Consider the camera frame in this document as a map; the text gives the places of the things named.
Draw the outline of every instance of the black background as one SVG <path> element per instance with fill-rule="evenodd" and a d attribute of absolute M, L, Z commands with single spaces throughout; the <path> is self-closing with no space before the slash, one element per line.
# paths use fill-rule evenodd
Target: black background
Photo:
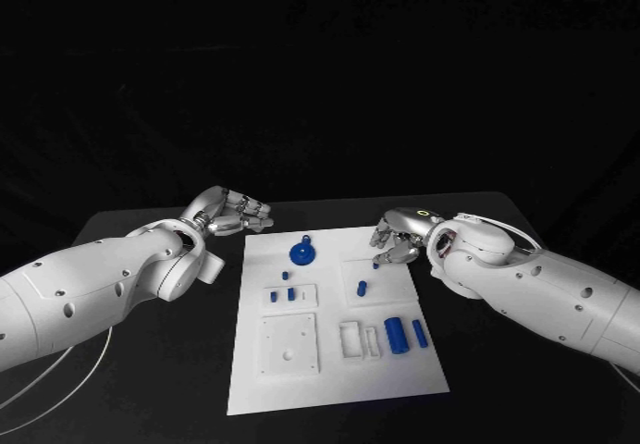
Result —
<path fill-rule="evenodd" d="M 220 184 L 500 191 L 552 251 L 640 286 L 634 2 L 1 7 L 3 272 L 95 212 Z"/>

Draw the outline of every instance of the black table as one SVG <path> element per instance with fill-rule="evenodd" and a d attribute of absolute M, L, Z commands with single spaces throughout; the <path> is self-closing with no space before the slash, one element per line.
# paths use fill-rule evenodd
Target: black table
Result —
<path fill-rule="evenodd" d="M 373 226 L 395 206 L 447 217 L 487 216 L 537 238 L 501 193 L 274 203 L 265 232 Z M 96 214 L 75 244 L 124 236 L 181 208 Z M 598 359 L 540 338 L 481 301 L 455 295 L 409 264 L 451 393 L 226 416 L 240 290 L 243 236 L 209 237 L 226 266 L 213 285 L 196 281 L 174 302 L 144 302 L 115 326 L 112 345 L 88 383 L 62 407 L 5 442 L 637 442 L 640 396 Z M 83 342 L 40 386 L 5 409 L 10 428 L 75 387 L 105 333 Z M 54 357 L 0 375 L 5 397 Z"/>

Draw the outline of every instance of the blue object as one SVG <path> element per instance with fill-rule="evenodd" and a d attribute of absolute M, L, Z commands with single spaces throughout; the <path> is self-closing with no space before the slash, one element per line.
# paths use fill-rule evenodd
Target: blue object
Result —
<path fill-rule="evenodd" d="M 302 236 L 302 241 L 292 246 L 289 258 L 295 265 L 308 265 L 313 262 L 315 250 L 311 247 L 311 238 L 307 234 Z"/>
<path fill-rule="evenodd" d="M 398 317 L 389 317 L 383 321 L 386 328 L 386 337 L 389 338 L 390 352 L 393 354 L 403 354 L 409 351 L 409 344 L 406 343 L 406 336 L 403 335 L 402 321 Z"/>
<path fill-rule="evenodd" d="M 366 293 L 366 282 L 362 280 L 357 284 L 357 295 L 364 296 Z"/>
<path fill-rule="evenodd" d="M 419 347 L 421 347 L 422 349 L 425 349 L 428 344 L 426 344 L 426 337 L 424 336 L 422 325 L 421 325 L 421 323 L 419 323 L 418 320 L 415 320 L 415 321 L 412 322 L 412 324 L 413 324 L 413 330 L 416 331 Z"/>

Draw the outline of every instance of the screw hole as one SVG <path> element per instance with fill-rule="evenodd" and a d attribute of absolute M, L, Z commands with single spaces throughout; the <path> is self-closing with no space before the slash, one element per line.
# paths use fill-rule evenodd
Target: screw hole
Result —
<path fill-rule="evenodd" d="M 63 308 L 62 308 L 62 312 L 63 312 L 63 315 L 65 315 L 66 317 L 70 317 L 70 316 L 73 315 L 73 313 L 76 312 L 76 307 L 73 306 L 72 303 L 67 303 L 67 304 L 63 306 Z"/>

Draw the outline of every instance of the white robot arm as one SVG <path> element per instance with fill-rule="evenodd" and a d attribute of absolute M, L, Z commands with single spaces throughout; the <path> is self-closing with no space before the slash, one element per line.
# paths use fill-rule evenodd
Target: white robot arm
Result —
<path fill-rule="evenodd" d="M 269 210 L 212 187 L 180 218 L 60 250 L 0 277 L 0 371 L 92 338 L 142 301 L 177 299 L 196 278 L 210 284 L 223 260 L 206 251 L 206 236 L 262 231 Z"/>
<path fill-rule="evenodd" d="M 534 250 L 517 248 L 497 226 L 529 239 Z M 392 235 L 396 246 L 374 263 L 408 263 L 424 246 L 431 275 L 457 294 L 484 299 L 540 336 L 640 375 L 638 290 L 480 216 L 444 220 L 421 208 L 396 208 L 383 215 L 370 245 L 382 248 Z"/>

